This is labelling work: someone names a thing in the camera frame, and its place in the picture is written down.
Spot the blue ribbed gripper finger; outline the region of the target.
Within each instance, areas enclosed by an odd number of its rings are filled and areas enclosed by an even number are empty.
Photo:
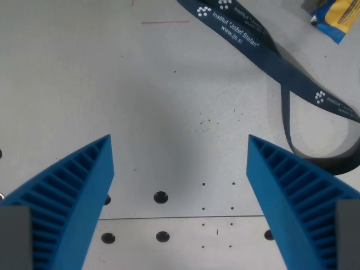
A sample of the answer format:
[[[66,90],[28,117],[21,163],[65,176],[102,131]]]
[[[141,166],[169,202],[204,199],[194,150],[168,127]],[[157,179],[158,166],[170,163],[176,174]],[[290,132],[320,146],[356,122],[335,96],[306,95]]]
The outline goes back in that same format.
[[[336,269],[335,205],[358,199],[359,192],[254,135],[246,175],[287,269]]]
[[[1,201],[30,211],[34,269],[81,269],[114,177],[111,136],[74,151]]]

